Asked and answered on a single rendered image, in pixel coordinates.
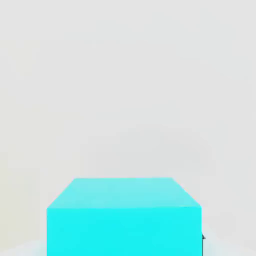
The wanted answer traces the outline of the small cyan cube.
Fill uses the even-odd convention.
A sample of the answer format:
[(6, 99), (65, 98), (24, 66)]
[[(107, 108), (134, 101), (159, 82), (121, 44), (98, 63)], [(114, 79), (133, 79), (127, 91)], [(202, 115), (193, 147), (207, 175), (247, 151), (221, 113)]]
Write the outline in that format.
[(202, 207), (172, 178), (76, 178), (46, 215), (47, 256), (203, 256)]

